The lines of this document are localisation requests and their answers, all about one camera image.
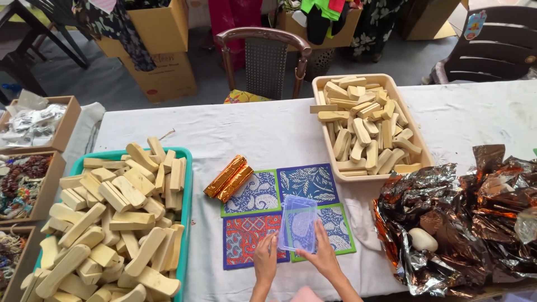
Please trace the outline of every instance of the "white egg-shaped stone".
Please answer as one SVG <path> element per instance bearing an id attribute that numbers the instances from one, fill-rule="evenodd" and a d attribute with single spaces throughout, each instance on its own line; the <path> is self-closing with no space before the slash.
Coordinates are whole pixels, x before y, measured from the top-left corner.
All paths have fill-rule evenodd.
<path id="1" fill-rule="evenodd" d="M 413 248 L 417 250 L 426 249 L 428 251 L 436 251 L 438 249 L 438 242 L 426 231 L 416 227 L 408 231 L 408 234 L 412 236 Z"/>

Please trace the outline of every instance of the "person's hand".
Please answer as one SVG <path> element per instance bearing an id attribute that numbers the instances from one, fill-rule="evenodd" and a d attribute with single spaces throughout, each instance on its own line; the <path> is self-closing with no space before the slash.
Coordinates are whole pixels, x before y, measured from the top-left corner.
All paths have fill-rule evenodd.
<path id="1" fill-rule="evenodd" d="M 253 267 L 256 269 L 257 284 L 270 287 L 276 276 L 278 232 L 261 239 L 253 254 Z"/>
<path id="2" fill-rule="evenodd" d="M 303 249 L 297 249 L 296 253 L 311 262 L 321 275 L 332 283 L 336 278 L 343 276 L 343 273 L 322 222 L 317 219 L 314 222 L 314 226 L 315 236 L 317 237 L 317 254 L 310 254 Z"/>

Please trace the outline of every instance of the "gray floor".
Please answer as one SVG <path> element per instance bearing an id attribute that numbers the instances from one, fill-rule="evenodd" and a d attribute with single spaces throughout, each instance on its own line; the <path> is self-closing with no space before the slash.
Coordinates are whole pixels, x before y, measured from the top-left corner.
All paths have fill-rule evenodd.
<path id="1" fill-rule="evenodd" d="M 199 41 L 206 32 L 207 28 L 189 32 L 188 57 L 198 84 L 197 96 L 168 100 L 160 104 L 149 103 L 121 62 L 117 58 L 105 57 L 95 42 L 87 41 L 79 32 L 71 34 L 91 61 L 88 70 L 81 69 L 47 39 L 40 50 L 48 61 L 36 63 L 32 67 L 32 73 L 48 95 L 75 95 L 81 105 L 100 102 L 108 111 L 221 104 L 229 93 L 229 88 L 217 54 L 198 48 Z M 337 56 L 328 74 L 385 73 L 392 76 L 399 86 L 418 85 L 422 76 L 428 75 L 434 64 L 451 52 L 456 41 L 456 37 L 432 41 L 403 41 L 393 34 L 379 63 L 354 63 Z M 284 98 L 290 98 L 292 94 L 295 58 L 291 53 L 288 55 Z M 239 88 L 244 88 L 244 70 L 236 72 L 235 77 Z M 0 84 L 2 83 L 13 83 L 13 80 L 5 73 L 0 73 Z M 300 96 L 313 96 L 310 83 L 304 83 Z"/>

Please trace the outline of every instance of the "teal plastic tray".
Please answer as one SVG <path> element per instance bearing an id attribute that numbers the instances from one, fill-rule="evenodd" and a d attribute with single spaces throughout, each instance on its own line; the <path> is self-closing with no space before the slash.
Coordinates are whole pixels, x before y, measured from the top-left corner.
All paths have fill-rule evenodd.
<path id="1" fill-rule="evenodd" d="M 192 154 L 190 151 L 188 151 L 188 149 L 183 147 L 164 148 L 164 151 L 167 152 L 168 150 L 175 151 L 176 158 L 178 159 L 183 157 L 186 158 L 185 189 L 183 192 L 183 211 L 181 213 L 181 223 L 185 226 L 185 229 L 183 231 L 183 236 L 181 237 L 181 253 L 179 255 L 179 265 L 177 266 L 176 274 L 177 279 L 181 281 L 181 290 L 173 298 L 173 302 L 183 302 L 183 292 L 186 286 L 186 267 L 188 264 L 188 246 L 190 243 L 190 221 L 192 221 Z M 82 170 L 84 169 L 84 158 L 86 157 L 118 161 L 121 159 L 121 156 L 125 154 L 127 154 L 125 150 L 86 154 L 75 162 L 69 176 L 79 175 L 82 173 Z M 39 253 L 34 270 L 41 266 L 42 253 L 43 251 Z"/>

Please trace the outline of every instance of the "red and blue patterned coaster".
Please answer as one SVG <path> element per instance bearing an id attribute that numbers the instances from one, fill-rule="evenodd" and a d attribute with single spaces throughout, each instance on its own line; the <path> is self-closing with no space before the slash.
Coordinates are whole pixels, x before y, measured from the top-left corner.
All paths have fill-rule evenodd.
<path id="1" fill-rule="evenodd" d="M 336 183 L 330 164 L 277 169 L 280 200 L 294 195 L 317 201 L 317 206 L 337 204 Z"/>
<path id="2" fill-rule="evenodd" d="M 224 218 L 224 270 L 253 266 L 261 239 L 280 229 L 281 214 L 258 213 Z M 288 251 L 278 249 L 277 262 L 289 262 Z"/>

